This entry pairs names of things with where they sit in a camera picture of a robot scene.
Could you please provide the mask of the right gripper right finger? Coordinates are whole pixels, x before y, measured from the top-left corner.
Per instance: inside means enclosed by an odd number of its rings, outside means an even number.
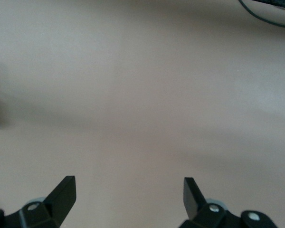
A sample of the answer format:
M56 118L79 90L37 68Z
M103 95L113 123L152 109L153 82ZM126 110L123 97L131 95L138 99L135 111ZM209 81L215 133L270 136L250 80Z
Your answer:
M183 203L188 215L181 228L276 228L272 219L254 210L235 216L218 200L206 200L193 178L183 182Z

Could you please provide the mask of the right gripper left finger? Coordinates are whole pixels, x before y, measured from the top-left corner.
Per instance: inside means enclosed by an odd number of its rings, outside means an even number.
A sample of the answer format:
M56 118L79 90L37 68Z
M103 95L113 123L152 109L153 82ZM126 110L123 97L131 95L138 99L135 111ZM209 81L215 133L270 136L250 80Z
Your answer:
M66 176L47 197L32 199L9 215L0 209L0 228L59 228L75 201L76 178Z

